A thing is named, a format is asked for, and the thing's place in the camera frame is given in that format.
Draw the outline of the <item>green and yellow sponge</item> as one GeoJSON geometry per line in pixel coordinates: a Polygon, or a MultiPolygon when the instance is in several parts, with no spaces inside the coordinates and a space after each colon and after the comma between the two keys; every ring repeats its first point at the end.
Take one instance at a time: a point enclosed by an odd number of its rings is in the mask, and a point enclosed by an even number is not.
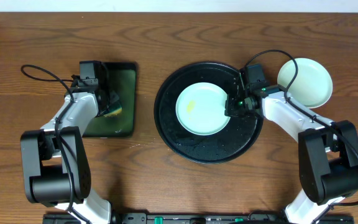
{"type": "Polygon", "coordinates": [[[117,116],[122,112],[122,105],[120,103],[109,106],[103,113],[104,117],[117,116]]]}

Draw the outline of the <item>mint green plate with stain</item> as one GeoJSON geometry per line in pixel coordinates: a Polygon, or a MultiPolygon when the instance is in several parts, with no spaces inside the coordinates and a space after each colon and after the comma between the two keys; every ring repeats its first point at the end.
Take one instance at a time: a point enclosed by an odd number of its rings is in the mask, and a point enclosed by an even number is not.
{"type": "Polygon", "coordinates": [[[288,96],[307,108],[323,106],[333,93],[329,72],[317,61],[296,58],[298,73],[288,89],[288,96]]]}

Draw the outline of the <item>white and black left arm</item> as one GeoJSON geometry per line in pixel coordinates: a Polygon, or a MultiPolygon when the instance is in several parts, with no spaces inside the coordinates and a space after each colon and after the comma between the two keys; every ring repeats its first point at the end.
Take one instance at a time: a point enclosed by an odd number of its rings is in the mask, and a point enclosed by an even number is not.
{"type": "Polygon", "coordinates": [[[62,107],[40,129],[20,138],[24,192],[31,203],[64,210],[80,223],[121,223],[112,203],[91,186],[91,171],[83,144],[89,123],[112,111],[109,71],[100,61],[80,62],[80,74],[66,89],[62,107]]]}

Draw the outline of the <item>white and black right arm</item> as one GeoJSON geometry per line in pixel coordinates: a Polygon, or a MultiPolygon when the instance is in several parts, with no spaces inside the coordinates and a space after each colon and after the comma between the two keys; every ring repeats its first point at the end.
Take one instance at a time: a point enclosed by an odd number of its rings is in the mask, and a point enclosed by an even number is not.
{"type": "Polygon", "coordinates": [[[311,111],[281,85],[240,85],[227,96],[227,116],[254,115],[279,125],[298,143],[302,190],[284,209],[290,223],[320,223],[334,207],[358,205],[358,134],[350,121],[311,111]]]}

